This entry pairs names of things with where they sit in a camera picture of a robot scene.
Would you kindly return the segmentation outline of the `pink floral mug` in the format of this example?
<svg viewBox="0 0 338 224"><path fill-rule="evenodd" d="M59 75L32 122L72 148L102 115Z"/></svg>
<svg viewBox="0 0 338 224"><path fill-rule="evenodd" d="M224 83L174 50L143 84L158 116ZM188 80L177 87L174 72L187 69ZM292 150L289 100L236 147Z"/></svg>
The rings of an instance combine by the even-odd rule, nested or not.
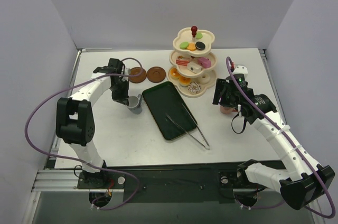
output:
<svg viewBox="0 0 338 224"><path fill-rule="evenodd" d="M220 106L220 111L221 113L228 115L231 113L237 113L237 110L233 107L224 107L224 106Z"/></svg>

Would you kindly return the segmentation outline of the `brown coaster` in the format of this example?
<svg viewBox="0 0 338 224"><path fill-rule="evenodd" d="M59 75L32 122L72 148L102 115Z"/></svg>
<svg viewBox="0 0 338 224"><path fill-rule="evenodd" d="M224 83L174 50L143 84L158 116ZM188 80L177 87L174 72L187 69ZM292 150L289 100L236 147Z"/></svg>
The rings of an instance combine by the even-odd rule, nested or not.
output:
<svg viewBox="0 0 338 224"><path fill-rule="evenodd" d="M147 73L145 69L141 67L133 67L130 70L130 77L129 81L132 83L141 83L143 82L147 77Z"/></svg>
<svg viewBox="0 0 338 224"><path fill-rule="evenodd" d="M166 72L162 67L151 67L147 70L147 79L153 83L162 82L166 77Z"/></svg>

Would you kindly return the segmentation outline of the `grey mug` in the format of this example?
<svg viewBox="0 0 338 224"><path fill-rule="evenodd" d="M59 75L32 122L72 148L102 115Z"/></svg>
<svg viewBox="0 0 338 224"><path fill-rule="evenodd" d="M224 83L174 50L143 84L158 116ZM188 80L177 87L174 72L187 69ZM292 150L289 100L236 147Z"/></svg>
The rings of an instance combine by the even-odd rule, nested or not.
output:
<svg viewBox="0 0 338 224"><path fill-rule="evenodd" d="M136 115L139 115L142 112L142 100L143 97L141 94L137 96L130 96L128 98L128 106L127 108Z"/></svg>

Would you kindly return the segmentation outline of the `pink block cake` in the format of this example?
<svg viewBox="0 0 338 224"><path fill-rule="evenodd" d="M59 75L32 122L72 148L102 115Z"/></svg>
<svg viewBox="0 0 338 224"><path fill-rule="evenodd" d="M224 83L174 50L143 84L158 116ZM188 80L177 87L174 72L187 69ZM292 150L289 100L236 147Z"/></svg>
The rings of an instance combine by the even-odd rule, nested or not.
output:
<svg viewBox="0 0 338 224"><path fill-rule="evenodd" d="M210 68L212 66L212 62L208 58L199 57L198 65L200 65L202 68Z"/></svg>

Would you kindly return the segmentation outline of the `sprinkled white donut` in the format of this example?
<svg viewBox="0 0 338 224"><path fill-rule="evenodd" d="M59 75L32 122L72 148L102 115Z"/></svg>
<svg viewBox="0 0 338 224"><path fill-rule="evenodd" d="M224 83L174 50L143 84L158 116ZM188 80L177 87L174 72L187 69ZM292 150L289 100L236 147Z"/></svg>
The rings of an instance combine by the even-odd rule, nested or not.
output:
<svg viewBox="0 0 338 224"><path fill-rule="evenodd" d="M201 85L197 82L191 82L188 86L187 86L187 90L190 94L192 95L196 95L201 91Z"/></svg>

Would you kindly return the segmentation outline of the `white block cake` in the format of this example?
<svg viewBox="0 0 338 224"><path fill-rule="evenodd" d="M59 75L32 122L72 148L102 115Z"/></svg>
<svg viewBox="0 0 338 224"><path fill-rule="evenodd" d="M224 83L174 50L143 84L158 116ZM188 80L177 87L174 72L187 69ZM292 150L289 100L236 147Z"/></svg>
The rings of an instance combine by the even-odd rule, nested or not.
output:
<svg viewBox="0 0 338 224"><path fill-rule="evenodd" d="M202 67L193 61L189 62L186 67L192 73L200 73L202 70Z"/></svg>

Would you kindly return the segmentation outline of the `brown coaster front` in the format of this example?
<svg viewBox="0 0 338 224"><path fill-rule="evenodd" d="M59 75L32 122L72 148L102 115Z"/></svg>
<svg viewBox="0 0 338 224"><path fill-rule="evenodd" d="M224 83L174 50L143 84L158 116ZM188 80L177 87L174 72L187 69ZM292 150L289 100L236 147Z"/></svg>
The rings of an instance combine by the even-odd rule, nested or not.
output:
<svg viewBox="0 0 338 224"><path fill-rule="evenodd" d="M166 72L162 67L151 67L147 70L147 79L153 83L162 82L166 77Z"/></svg>

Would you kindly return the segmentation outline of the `orange white blue donut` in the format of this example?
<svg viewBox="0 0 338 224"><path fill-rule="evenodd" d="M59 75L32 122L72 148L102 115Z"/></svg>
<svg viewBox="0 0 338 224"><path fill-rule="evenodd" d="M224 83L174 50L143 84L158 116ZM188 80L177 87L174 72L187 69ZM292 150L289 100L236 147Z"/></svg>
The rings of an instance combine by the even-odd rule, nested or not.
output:
<svg viewBox="0 0 338 224"><path fill-rule="evenodd" d="M190 78L186 78L183 76L179 77L179 84L182 87L187 87L189 84L191 83L191 79Z"/></svg>

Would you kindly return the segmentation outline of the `dark chocolate macaron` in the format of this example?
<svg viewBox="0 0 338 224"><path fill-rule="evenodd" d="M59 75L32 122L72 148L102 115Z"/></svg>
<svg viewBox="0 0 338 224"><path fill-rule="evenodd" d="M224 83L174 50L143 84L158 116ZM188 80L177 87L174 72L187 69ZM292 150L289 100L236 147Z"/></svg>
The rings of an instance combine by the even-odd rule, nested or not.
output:
<svg viewBox="0 0 338 224"><path fill-rule="evenodd" d="M204 50L205 49L205 44L203 42L196 42L195 47L197 50Z"/></svg>

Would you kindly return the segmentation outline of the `pink strawberry cake slice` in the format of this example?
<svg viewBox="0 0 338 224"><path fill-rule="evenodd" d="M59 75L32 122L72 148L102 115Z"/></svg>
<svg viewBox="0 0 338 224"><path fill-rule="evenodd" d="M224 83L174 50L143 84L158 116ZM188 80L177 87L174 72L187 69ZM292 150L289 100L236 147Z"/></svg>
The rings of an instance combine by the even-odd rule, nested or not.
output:
<svg viewBox="0 0 338 224"><path fill-rule="evenodd" d="M191 59L179 55L179 56L177 56L175 62L176 62L176 64L179 65L179 66L184 66L184 67L186 67L186 66L191 62Z"/></svg>

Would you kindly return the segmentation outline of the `orange glazed donut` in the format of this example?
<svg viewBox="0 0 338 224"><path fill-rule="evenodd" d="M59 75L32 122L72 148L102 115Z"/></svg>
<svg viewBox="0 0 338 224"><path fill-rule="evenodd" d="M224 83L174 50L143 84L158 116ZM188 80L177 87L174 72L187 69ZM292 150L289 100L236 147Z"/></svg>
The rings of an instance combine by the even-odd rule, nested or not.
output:
<svg viewBox="0 0 338 224"><path fill-rule="evenodd" d="M172 79L179 79L180 76L181 76L181 75L178 73L177 68L172 68L172 69L170 70L170 77L171 77Z"/></svg>

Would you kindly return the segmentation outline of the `green macaron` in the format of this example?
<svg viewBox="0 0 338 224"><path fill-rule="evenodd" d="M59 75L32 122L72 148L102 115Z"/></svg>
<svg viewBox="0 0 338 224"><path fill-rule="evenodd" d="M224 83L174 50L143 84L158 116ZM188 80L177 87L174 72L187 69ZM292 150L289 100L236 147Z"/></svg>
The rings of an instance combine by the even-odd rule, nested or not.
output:
<svg viewBox="0 0 338 224"><path fill-rule="evenodd" d="M197 40L201 39L203 37L203 34L201 32L198 32L195 36Z"/></svg>
<svg viewBox="0 0 338 224"><path fill-rule="evenodd" d="M189 46L189 42L182 42L179 45L180 49L186 49Z"/></svg>

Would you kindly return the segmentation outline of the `metal tongs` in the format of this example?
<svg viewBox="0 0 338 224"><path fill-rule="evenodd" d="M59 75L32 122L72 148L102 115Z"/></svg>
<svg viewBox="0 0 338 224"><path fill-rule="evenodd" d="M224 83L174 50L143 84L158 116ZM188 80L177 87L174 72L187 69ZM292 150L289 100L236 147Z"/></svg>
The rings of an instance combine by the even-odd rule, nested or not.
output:
<svg viewBox="0 0 338 224"><path fill-rule="evenodd" d="M204 134L202 133L201 129L198 126L197 121L195 120L195 118L193 117L193 115L191 114L189 108L185 105L182 104L183 109L186 111L186 113L189 115L189 117L192 119L192 122L194 122L195 125L195 129L192 130L186 130L183 126L181 126L180 124L178 124L168 113L165 114L166 119L168 119L176 128L180 129L182 132L184 132L186 135L188 135L189 137L191 137L193 140L195 140L199 145L201 145L205 150L210 151L211 150L211 146L208 142L208 140L206 139L206 137L204 136ZM197 130L199 132L199 134L201 135L203 142L201 142L198 138L196 138L192 133Z"/></svg>

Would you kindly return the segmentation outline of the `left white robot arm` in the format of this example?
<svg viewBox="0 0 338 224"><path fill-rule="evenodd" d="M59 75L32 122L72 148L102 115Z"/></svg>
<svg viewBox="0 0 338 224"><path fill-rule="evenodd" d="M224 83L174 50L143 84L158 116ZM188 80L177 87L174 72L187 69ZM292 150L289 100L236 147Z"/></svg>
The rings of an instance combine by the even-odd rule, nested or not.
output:
<svg viewBox="0 0 338 224"><path fill-rule="evenodd" d="M97 67L86 83L69 98L57 102L56 135L63 139L83 160L82 167L90 173L90 182L97 188L107 185L109 175L102 171L105 162L100 157L93 137L95 121L92 107L108 90L112 100L129 105L129 72L119 59L111 58L106 66Z"/></svg>

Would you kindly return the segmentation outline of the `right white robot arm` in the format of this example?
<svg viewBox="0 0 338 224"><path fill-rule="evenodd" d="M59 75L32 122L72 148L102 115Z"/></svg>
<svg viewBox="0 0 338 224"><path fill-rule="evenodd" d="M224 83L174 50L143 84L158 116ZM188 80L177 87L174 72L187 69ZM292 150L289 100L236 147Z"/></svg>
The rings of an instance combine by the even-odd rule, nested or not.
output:
<svg viewBox="0 0 338 224"><path fill-rule="evenodd" d="M257 183L273 189L295 210L316 200L329 188L335 177L333 169L322 166L305 151L269 97L254 94L243 74L237 74L234 79L217 79L213 104L239 108L245 122L266 139L285 167L279 171L258 161L246 161L236 173L240 186Z"/></svg>

